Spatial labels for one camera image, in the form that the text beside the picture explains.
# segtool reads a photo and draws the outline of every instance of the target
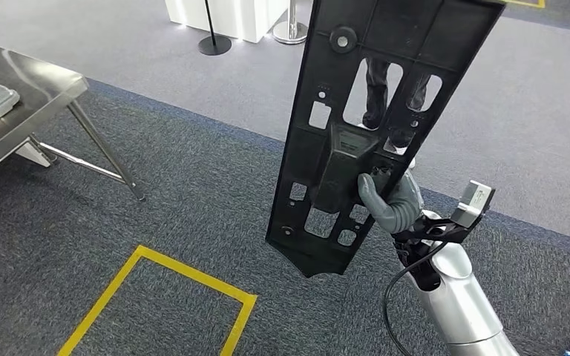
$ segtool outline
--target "black plastic panel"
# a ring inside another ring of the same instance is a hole
[[[266,236],[304,275],[344,273],[374,223],[349,217],[361,203],[357,176],[372,173],[382,196],[392,191],[504,6],[477,0],[314,1]],[[364,58],[396,63],[404,74],[376,131],[342,119]],[[426,111],[410,109],[406,103],[416,82],[431,75],[442,80],[438,95]],[[309,125],[314,102],[331,109],[325,129]],[[402,156],[383,149],[390,129],[413,136]],[[307,187],[302,201],[289,198],[294,182]],[[311,207],[339,213],[328,238],[305,231]],[[350,245],[338,241],[343,230],[356,234]]]

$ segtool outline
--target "yellow tape rectangle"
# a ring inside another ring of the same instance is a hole
[[[510,4],[517,4],[529,7],[538,7],[539,9],[545,8],[545,0],[538,0],[538,2],[525,2],[525,1],[517,1],[517,0],[504,0]]]
[[[147,258],[152,262],[156,262],[162,266],[165,266],[173,271],[182,274],[183,276],[187,276],[196,282],[211,287],[216,291],[228,295],[229,297],[233,297],[242,303],[241,310],[239,311],[239,315],[235,320],[235,324],[232,326],[232,330],[230,331],[229,336],[226,338],[226,342],[224,343],[224,346],[220,352],[221,356],[232,355],[232,352],[235,350],[237,342],[241,337],[243,328],[246,326],[248,318],[250,317],[250,312],[255,306],[257,296],[254,294],[246,293],[235,286],[231,286],[226,282],[223,282],[213,276],[209,276],[204,272],[198,271],[197,269],[176,261],[173,258],[167,257],[164,254],[139,245],[137,249],[134,250],[134,253],[132,253],[132,255],[128,258],[128,260],[125,261],[123,267],[119,270],[108,287],[106,287],[106,290],[104,290],[91,310],[86,314],[84,319],[82,319],[82,322],[79,323],[79,325],[75,328],[73,334],[71,334],[64,346],[62,346],[58,352],[58,356],[67,356],[71,354],[71,352],[75,349],[75,346],[77,346],[77,343],[79,343],[82,337],[84,337],[84,334],[86,334],[86,331],[91,327],[91,325],[93,325],[95,319],[106,307],[106,304],[108,304],[112,296],[117,292],[117,289],[119,289],[119,286],[121,286],[123,280],[125,280],[130,271],[132,271],[134,265],[139,262],[139,259],[141,257]]]

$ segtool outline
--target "gray carpet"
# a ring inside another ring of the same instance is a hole
[[[265,38],[206,58],[205,36],[169,22],[164,1],[0,0],[2,47],[284,140],[303,46]],[[498,211],[570,235],[570,1],[508,6],[417,160],[435,191],[480,179],[498,187]]]
[[[68,162],[0,164],[0,355],[54,355],[139,244],[258,294],[236,355],[397,355],[379,301],[399,265],[380,230],[344,276],[305,279],[263,241],[282,142],[92,84],[82,105],[148,200]],[[104,163],[66,113],[39,135]],[[570,349],[570,237],[492,212],[465,245],[522,355]],[[73,354],[215,355],[239,308],[141,261]],[[445,355],[405,282],[390,315],[415,355]]]

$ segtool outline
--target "rectangular cutout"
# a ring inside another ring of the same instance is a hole
[[[376,130],[402,77],[403,68],[396,63],[362,59],[344,108],[344,121]]]
[[[305,222],[305,231],[326,239],[331,235],[331,229],[335,225],[338,215],[339,213],[328,214],[316,208],[311,208]]]
[[[349,217],[355,220],[356,223],[363,224],[366,222],[368,215],[369,212],[368,209],[366,209],[366,207],[364,207],[363,205],[355,204],[353,206],[353,209],[350,211]]]
[[[350,246],[353,244],[357,234],[351,230],[342,230],[340,236],[338,237],[338,243],[344,246]]]
[[[410,118],[409,128],[392,128],[383,149],[393,154],[403,156],[407,147],[412,142],[416,128],[420,125],[422,115],[419,113],[429,110],[438,92],[442,88],[442,79],[439,76],[425,74],[413,83],[412,88],[406,88],[410,95],[407,96],[405,106],[414,113]]]
[[[321,102],[314,101],[313,107],[311,108],[311,115],[309,115],[309,125],[314,128],[327,128],[330,114],[331,107],[328,107]]]
[[[304,200],[305,193],[307,192],[307,186],[294,182],[292,184],[292,190],[289,192],[289,198],[291,200],[302,201]]]

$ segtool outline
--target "stanchion post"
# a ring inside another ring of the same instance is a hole
[[[272,35],[280,43],[297,45],[307,39],[308,30],[305,24],[296,21],[296,0],[289,0],[287,20],[277,23],[272,30]]]
[[[218,56],[228,52],[230,47],[232,47],[232,42],[228,37],[215,34],[213,31],[213,21],[211,20],[209,0],[204,0],[204,4],[206,6],[206,16],[209,18],[211,35],[200,41],[200,43],[197,44],[197,48],[200,50],[200,53],[206,54],[207,56]]]

